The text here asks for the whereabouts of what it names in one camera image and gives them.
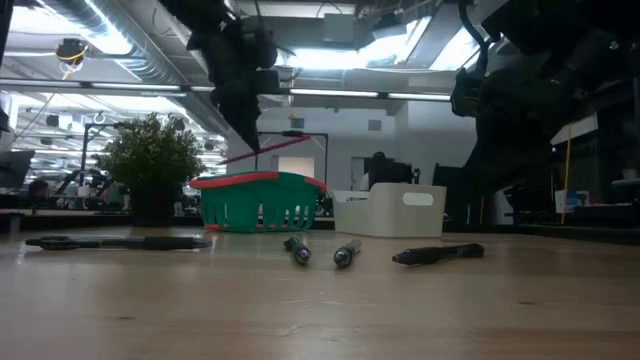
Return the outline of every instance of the green plant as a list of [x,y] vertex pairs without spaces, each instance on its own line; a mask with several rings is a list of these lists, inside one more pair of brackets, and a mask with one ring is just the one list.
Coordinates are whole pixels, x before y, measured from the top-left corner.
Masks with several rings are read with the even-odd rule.
[[126,121],[117,127],[119,138],[107,144],[104,155],[93,155],[96,166],[117,181],[136,189],[146,186],[175,187],[198,176],[206,167],[198,158],[196,137],[178,131],[169,116],[162,125],[158,114]]

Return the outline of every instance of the workbench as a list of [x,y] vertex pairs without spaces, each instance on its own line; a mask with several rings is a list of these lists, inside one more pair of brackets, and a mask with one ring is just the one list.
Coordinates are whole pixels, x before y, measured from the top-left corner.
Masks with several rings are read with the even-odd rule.
[[[53,234],[206,236],[199,251],[47,252]],[[640,248],[513,234],[440,240],[200,228],[18,233],[0,243],[0,359],[630,359],[640,354]],[[405,267],[412,247],[478,242],[481,259]]]

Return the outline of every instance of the ceiling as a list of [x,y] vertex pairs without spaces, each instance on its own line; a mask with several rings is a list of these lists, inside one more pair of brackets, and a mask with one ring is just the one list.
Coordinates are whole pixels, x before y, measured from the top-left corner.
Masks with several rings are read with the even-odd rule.
[[[115,40],[88,34],[90,29],[79,27],[68,16],[60,15],[61,12],[51,12],[60,4],[82,4],[82,0],[20,0],[17,3],[29,7],[14,9],[0,77],[48,80],[66,77],[76,81],[123,83],[151,81],[127,66],[132,63],[127,57],[137,56],[136,59],[150,62],[154,70],[169,74],[162,77],[163,83],[210,85],[202,57],[185,49],[189,30],[170,16],[157,0],[93,0],[95,8],[112,21],[109,30],[119,36]],[[257,21],[253,1],[236,0],[230,5],[248,24]],[[449,93],[455,70],[477,49],[468,34],[460,31],[462,25],[455,4],[449,1],[346,0],[334,4],[263,0],[259,6],[264,24],[273,31],[276,43],[298,54],[291,57],[282,53],[279,58],[277,68],[281,78],[295,75],[295,80],[282,83],[283,86]],[[376,40],[372,33],[374,24],[381,16],[394,11],[406,33]],[[70,70],[53,55],[56,46],[65,38],[81,39],[91,45],[81,67]],[[133,44],[134,50],[112,52],[119,51],[118,41]],[[187,120],[187,128],[197,133],[203,143],[216,139],[217,148],[208,153],[208,164],[212,172],[224,172],[224,168],[214,164],[226,151],[222,137],[226,136],[228,126],[206,100],[206,95],[189,94],[188,99],[173,99],[152,94],[132,97],[130,93],[122,96],[60,93],[51,98],[50,93],[29,88],[12,91],[11,95],[20,104],[16,133],[24,131],[14,147],[40,150],[38,161],[42,159],[46,160],[45,164],[53,164],[51,168],[42,166],[42,170],[60,169],[61,173],[67,173],[77,165],[79,157],[75,154],[82,148],[83,122],[104,115],[105,122],[112,123],[155,111],[163,115],[181,114]],[[72,119],[75,125],[53,128],[45,124],[45,116],[33,121],[48,100],[45,114],[59,114]],[[394,115],[402,104],[375,99],[263,96],[261,105],[263,108],[386,109],[388,114]],[[105,129],[90,143],[89,150],[99,151],[115,135],[112,130]],[[43,145],[43,137],[53,139],[53,145]],[[69,154],[65,155],[68,161],[63,164],[65,166],[58,166],[64,152]]]

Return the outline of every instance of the potted plant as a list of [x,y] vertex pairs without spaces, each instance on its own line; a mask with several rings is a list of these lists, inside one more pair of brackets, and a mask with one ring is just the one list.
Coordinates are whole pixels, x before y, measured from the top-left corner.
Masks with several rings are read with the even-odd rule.
[[170,225],[180,187],[206,169],[193,133],[176,129],[182,119],[168,120],[163,125],[152,113],[124,122],[105,154],[93,156],[99,169],[130,189],[134,226]]

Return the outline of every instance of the computer monitor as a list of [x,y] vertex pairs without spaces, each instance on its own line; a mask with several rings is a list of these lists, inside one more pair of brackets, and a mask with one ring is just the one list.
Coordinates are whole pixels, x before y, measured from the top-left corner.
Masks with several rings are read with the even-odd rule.
[[377,183],[411,184],[413,171],[411,164],[395,162],[384,157],[374,157],[369,167],[369,189]]
[[0,153],[0,188],[21,188],[35,153],[33,150]]

